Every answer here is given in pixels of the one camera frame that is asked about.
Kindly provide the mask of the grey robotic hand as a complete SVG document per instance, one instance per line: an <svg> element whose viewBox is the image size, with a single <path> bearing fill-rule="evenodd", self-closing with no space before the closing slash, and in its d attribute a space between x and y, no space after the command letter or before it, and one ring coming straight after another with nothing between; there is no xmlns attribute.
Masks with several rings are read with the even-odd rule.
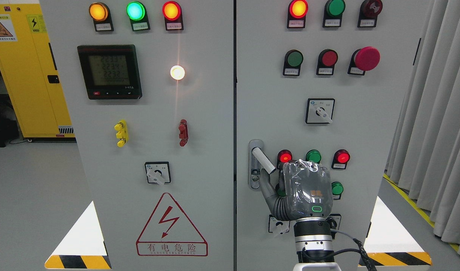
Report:
<svg viewBox="0 0 460 271"><path fill-rule="evenodd" d="M333 193L327 168L311 161L292 161L283 165L283 177L286 196L280 197L271 185L268 172L261 169L260 190L277 220L328 218Z"/></svg>

